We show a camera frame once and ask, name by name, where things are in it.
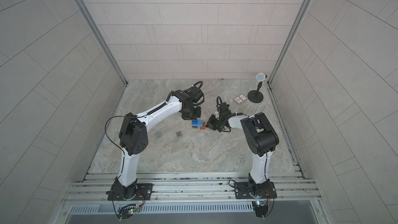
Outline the red orange lego brick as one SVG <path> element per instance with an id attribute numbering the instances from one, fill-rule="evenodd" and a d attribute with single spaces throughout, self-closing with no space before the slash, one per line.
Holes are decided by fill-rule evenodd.
<path id="1" fill-rule="evenodd" d="M 202 126 L 200 127 L 200 129 L 201 130 L 205 130 L 206 129 L 206 123 L 205 122 L 202 123 Z"/>

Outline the light blue long lego brick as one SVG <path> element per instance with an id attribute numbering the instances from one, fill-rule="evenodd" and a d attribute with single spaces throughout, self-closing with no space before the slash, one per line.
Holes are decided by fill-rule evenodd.
<path id="1" fill-rule="evenodd" d="M 192 126 L 193 127 L 202 127 L 203 126 L 203 121 L 202 120 L 193 120 L 192 121 Z"/>

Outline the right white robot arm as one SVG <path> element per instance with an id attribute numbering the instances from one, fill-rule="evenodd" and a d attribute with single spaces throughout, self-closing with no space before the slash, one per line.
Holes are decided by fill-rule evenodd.
<path id="1" fill-rule="evenodd" d="M 248 116 L 244 113 L 232 113 L 229 104 L 217 103 L 217 111 L 210 116 L 206 127 L 218 132 L 230 132 L 231 129 L 243 131 L 253 153 L 246 189 L 253 198 L 276 198 L 275 186 L 270 181 L 268 172 L 279 137 L 265 114 Z"/>

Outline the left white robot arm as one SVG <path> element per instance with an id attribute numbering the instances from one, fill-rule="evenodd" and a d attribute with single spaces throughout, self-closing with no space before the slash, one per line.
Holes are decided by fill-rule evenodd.
<path id="1" fill-rule="evenodd" d="M 168 116 L 181 113 L 183 120 L 197 120 L 201 117 L 200 105 L 205 96 L 199 81 L 186 90 L 171 91 L 165 101 L 142 113 L 128 113 L 121 116 L 123 123 L 119 132 L 122 151 L 121 169 L 111 190 L 106 194 L 108 200 L 130 200 L 138 194 L 137 167 L 140 154 L 149 144 L 148 132 Z"/>

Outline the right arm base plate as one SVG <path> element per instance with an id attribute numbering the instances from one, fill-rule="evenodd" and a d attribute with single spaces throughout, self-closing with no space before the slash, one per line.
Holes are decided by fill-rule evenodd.
<path id="1" fill-rule="evenodd" d="M 275 185 L 271 181 L 261 184 L 260 190 L 254 190 L 254 186 L 249 182 L 236 182 L 234 183 L 234 193 L 236 199 L 272 200 L 277 198 Z"/>

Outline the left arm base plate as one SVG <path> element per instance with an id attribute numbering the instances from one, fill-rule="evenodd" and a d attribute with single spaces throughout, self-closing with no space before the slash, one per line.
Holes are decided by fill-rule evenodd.
<path id="1" fill-rule="evenodd" d="M 150 200 L 153 184 L 137 184 L 123 186 L 118 180 L 113 183 L 111 189 L 106 192 L 108 201 L 139 201 Z"/>

